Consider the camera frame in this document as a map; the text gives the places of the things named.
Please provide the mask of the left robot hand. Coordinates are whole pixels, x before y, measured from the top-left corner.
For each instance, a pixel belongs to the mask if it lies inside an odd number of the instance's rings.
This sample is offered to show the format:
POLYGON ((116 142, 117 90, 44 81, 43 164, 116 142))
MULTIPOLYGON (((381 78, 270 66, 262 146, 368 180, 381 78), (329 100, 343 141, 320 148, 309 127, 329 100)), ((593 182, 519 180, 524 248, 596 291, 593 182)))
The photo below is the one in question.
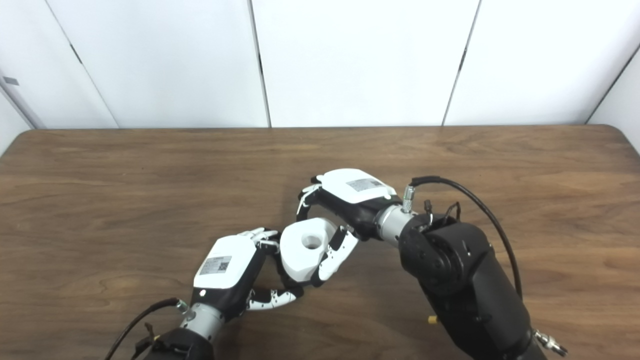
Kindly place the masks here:
POLYGON ((207 305, 225 322, 288 305, 304 296, 304 289, 269 289, 255 286, 267 258, 279 260, 281 234, 270 228, 254 228, 215 241, 193 279, 190 305, 207 305))

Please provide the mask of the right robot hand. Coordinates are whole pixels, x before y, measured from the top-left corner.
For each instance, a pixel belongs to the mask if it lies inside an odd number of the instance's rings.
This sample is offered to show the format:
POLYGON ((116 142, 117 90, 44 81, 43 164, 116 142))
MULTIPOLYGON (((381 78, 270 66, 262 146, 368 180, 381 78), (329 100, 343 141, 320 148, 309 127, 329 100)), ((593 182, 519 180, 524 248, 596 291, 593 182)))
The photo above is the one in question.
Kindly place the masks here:
POLYGON ((301 285, 320 287, 328 280, 360 241, 376 239, 398 247, 399 237, 411 213, 404 213, 395 189, 376 177, 357 169, 332 170, 311 179, 302 189, 295 215, 306 222, 311 207, 320 206, 345 226, 331 231, 326 250, 311 268, 310 278, 296 280, 301 285))

